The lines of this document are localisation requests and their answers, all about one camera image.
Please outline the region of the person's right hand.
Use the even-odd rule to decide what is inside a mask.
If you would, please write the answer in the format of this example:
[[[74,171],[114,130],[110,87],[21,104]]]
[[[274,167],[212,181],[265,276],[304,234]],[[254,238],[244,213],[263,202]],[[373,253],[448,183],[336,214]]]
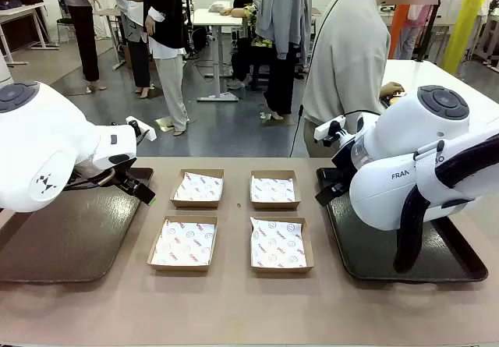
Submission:
[[[380,89],[380,97],[389,97],[401,94],[405,91],[400,83],[390,82],[383,85]]]

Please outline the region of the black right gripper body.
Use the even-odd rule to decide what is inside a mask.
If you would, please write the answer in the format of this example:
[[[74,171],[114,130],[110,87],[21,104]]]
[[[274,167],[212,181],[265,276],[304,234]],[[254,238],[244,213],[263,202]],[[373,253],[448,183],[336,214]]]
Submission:
[[[356,167],[352,161],[352,147],[354,143],[354,140],[345,143],[331,159],[338,171],[338,181],[344,186],[350,185],[350,182],[356,173]]]

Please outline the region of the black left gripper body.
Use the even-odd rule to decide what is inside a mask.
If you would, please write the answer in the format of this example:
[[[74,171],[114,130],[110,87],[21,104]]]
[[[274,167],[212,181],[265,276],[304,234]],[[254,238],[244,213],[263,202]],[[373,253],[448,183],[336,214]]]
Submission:
[[[136,178],[129,172],[136,159],[129,159],[113,167],[114,176],[111,180],[113,186],[135,186]]]

